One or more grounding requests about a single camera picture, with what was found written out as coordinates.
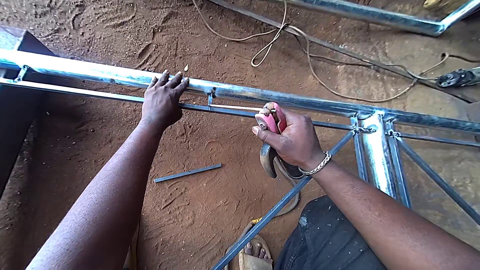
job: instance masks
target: left arm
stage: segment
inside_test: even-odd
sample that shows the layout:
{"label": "left arm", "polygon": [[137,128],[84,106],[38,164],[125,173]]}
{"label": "left arm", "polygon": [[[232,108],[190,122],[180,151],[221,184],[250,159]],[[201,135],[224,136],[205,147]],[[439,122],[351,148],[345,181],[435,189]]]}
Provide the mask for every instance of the left arm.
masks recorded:
{"label": "left arm", "polygon": [[168,71],[145,91],[142,119],[73,204],[27,269],[121,269],[144,200],[148,174],[164,130],[178,121],[188,86]]}

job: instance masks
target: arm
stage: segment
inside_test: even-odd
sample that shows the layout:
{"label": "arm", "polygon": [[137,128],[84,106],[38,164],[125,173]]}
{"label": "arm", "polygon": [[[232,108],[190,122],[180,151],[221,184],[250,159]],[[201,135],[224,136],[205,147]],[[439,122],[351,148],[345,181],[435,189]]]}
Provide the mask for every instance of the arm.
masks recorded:
{"label": "arm", "polygon": [[[307,171],[314,169],[325,154],[311,119],[283,111],[288,126],[281,135],[258,127],[253,127],[253,132],[288,163]],[[387,268],[450,270],[480,265],[480,252],[476,249],[341,169],[334,161],[313,178]]]}
{"label": "arm", "polygon": [[142,119],[88,184],[27,269],[121,269],[144,200],[146,180],[164,130],[178,121],[188,86],[168,71],[145,91]]}

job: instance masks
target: bracelet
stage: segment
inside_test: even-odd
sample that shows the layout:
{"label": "bracelet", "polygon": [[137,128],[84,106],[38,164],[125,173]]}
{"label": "bracelet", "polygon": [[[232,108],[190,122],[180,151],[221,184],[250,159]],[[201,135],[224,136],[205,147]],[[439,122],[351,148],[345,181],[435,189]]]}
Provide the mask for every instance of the bracelet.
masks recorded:
{"label": "bracelet", "polygon": [[318,164],[318,166],[311,170],[311,171],[304,171],[302,169],[300,169],[299,167],[299,171],[305,175],[311,175],[311,174],[314,174],[314,173],[317,173],[319,172],[321,169],[323,169],[325,167],[325,165],[327,164],[327,162],[330,160],[330,158],[332,157],[332,155],[330,155],[330,153],[328,153],[328,151],[325,151],[324,152],[326,154],[324,160],[322,160],[322,162],[320,162],[320,164]]}

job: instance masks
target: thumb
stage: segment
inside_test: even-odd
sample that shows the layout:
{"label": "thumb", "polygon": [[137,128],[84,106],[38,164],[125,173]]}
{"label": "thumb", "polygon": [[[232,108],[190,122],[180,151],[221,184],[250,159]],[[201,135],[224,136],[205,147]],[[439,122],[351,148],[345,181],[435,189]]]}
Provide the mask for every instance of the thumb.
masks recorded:
{"label": "thumb", "polygon": [[259,126],[252,127],[252,132],[264,143],[270,145],[271,147],[275,149],[279,149],[281,147],[280,138],[282,135],[273,133],[269,130],[262,130]]}

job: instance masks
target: black trousers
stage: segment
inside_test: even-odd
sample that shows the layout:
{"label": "black trousers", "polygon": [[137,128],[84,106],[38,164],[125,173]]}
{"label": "black trousers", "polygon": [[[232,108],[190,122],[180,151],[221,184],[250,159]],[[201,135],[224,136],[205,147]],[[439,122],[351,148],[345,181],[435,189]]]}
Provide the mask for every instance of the black trousers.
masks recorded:
{"label": "black trousers", "polygon": [[328,196],[310,201],[285,243],[275,270],[386,269]]}

